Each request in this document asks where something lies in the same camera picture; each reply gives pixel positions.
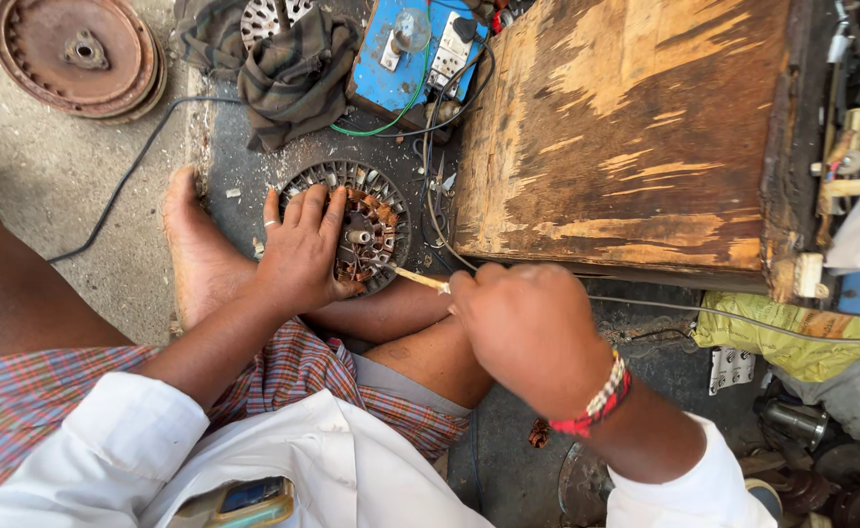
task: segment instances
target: gray shorts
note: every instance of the gray shorts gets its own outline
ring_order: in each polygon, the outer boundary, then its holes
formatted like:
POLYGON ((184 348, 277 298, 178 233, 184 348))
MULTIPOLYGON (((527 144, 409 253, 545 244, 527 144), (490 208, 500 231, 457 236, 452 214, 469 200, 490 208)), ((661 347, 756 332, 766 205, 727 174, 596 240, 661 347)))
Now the gray shorts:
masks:
POLYGON ((355 369, 358 371, 355 376, 355 382, 358 385, 371 387, 388 396, 397 396, 409 402, 424 405, 437 413, 447 414, 454 418, 465 418, 472 412, 471 409, 457 405, 417 381, 365 356, 352 354, 352 360, 355 361, 355 369))

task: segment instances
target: bracelet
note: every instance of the bracelet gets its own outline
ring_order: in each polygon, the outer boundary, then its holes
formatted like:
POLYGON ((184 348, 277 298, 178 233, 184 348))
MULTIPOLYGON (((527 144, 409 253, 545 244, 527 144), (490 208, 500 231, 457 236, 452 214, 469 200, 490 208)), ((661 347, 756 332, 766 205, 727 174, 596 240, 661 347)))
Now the bracelet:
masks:
POLYGON ((632 375, 625 367, 623 357, 615 350, 612 351, 612 354, 612 371, 609 373, 609 380, 606 381, 602 390, 589 401, 587 409, 577 418, 548 420, 554 430, 588 438, 589 428, 599 424, 625 401, 625 396, 629 394, 629 389, 632 388, 632 375))

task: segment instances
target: green wire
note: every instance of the green wire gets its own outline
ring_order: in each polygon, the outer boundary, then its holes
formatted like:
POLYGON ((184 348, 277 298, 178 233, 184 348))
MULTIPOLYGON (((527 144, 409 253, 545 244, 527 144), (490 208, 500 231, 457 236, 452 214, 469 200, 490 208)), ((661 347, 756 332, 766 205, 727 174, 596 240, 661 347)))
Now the green wire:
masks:
MULTIPOLYGON (((430 2, 427 2, 427 20, 430 20, 430 2)), ((353 136, 357 136, 357 137, 366 137, 369 135, 375 135, 377 133, 381 133, 381 132, 388 130, 390 127, 393 127, 398 121, 401 120, 401 117, 403 117, 404 114, 406 114, 408 112, 408 110, 410 110, 410 107, 412 107, 414 105, 414 102, 417 101, 417 96, 421 95, 421 90, 424 89, 424 79, 426 78, 426 74, 427 74, 427 65, 430 64, 430 42, 432 40, 433 39, 428 40, 427 45, 424 46, 424 73, 421 76, 421 83, 417 86, 417 89, 414 90, 414 95, 412 95, 410 97, 410 101, 408 102, 407 106, 405 106, 404 110, 402 110, 401 113, 398 114, 397 117, 394 118, 394 121, 388 123, 387 125, 385 125, 381 128, 374 129, 372 131, 367 131, 367 132, 351 131, 349 129, 344 129, 344 128, 336 125, 335 123, 332 123, 330 125, 330 127, 334 131, 347 133, 348 135, 353 135, 353 136)))

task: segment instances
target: foot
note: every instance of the foot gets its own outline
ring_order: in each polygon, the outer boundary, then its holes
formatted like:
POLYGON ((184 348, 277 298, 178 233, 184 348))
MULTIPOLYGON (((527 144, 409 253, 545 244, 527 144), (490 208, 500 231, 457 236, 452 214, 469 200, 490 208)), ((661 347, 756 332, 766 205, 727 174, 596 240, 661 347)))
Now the foot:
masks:
POLYGON ((234 298, 257 262, 225 238, 198 203, 194 167, 178 169, 163 199, 163 229, 173 256, 176 305, 184 330, 234 298))

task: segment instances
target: shirt sleeve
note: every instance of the shirt sleeve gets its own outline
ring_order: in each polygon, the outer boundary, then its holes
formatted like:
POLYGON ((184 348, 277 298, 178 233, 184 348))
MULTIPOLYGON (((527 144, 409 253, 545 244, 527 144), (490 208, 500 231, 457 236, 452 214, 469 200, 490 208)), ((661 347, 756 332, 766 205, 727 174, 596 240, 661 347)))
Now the shirt sleeve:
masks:
POLYGON ((106 374, 0 485, 0 526, 135 527, 208 426, 176 388, 106 374))
POLYGON ((641 484, 610 469, 616 488, 609 495, 606 526, 775 528, 769 511, 746 490, 740 464, 717 427, 709 420, 689 416, 707 435, 700 462, 665 484, 641 484))

